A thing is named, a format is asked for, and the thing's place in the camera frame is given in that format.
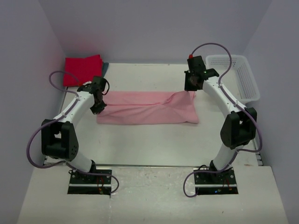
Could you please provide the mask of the pink t shirt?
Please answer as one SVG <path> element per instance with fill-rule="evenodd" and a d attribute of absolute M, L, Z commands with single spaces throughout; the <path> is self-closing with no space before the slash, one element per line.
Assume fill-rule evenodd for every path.
<path fill-rule="evenodd" d="M 155 125 L 198 124 L 194 92 L 112 91 L 103 97 L 106 107 L 98 124 Z"/>

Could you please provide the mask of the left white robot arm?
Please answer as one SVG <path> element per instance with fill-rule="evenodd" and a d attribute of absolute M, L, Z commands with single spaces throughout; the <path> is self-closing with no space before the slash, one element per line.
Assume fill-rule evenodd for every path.
<path fill-rule="evenodd" d="M 75 98 L 54 119 L 42 122 L 41 141 L 42 154 L 53 159 L 61 159 L 71 168 L 82 173 L 95 173 L 95 162 L 79 151 L 79 143 L 75 128 L 83 115 L 90 110 L 92 114 L 100 114 L 106 104 L 103 101 L 110 87 L 102 77 L 94 76 L 91 83 L 84 84 L 75 92 Z"/>

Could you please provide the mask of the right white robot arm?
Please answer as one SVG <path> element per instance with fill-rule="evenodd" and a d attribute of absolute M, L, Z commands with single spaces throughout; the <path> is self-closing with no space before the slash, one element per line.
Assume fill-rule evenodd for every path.
<path fill-rule="evenodd" d="M 215 69 L 207 69 L 201 56 L 189 55 L 185 71 L 185 91 L 203 90 L 217 104 L 225 120 L 220 130 L 221 148 L 210 163 L 211 173 L 230 168 L 237 153 L 256 136 L 257 112 L 247 108 L 229 92 Z"/>

